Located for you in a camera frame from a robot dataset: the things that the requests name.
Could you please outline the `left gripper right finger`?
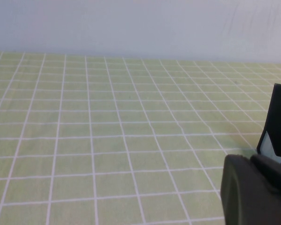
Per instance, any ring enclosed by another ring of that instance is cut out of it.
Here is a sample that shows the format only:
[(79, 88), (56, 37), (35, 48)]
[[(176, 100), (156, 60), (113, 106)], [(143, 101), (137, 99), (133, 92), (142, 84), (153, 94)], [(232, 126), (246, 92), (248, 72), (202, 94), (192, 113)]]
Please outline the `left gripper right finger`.
[(266, 181), (279, 191), (281, 195), (281, 165), (278, 162), (259, 154), (252, 155), (250, 161)]

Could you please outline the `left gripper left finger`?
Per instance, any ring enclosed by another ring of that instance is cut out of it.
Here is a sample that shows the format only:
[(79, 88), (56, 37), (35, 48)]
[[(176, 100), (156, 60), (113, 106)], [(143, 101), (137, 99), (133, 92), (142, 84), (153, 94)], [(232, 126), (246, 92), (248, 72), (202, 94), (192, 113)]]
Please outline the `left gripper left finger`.
[(220, 194), (227, 225), (281, 225), (281, 195), (250, 158), (225, 157)]

